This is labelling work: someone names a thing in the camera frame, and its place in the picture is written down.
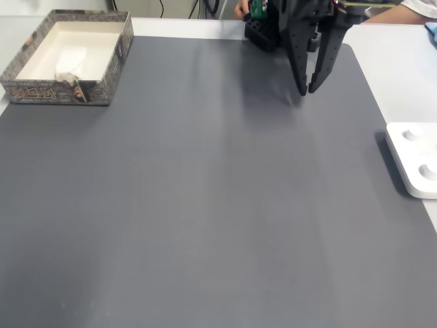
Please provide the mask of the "person's right hand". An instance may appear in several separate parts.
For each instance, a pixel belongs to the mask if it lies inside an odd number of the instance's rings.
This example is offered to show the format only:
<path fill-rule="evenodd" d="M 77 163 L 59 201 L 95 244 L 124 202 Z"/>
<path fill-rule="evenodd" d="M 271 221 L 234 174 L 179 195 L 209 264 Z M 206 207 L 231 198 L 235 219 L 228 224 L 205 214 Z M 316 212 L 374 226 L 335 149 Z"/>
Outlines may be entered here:
<path fill-rule="evenodd" d="M 237 19 L 243 20 L 244 16 L 250 12 L 249 0 L 238 0 L 234 14 Z"/>

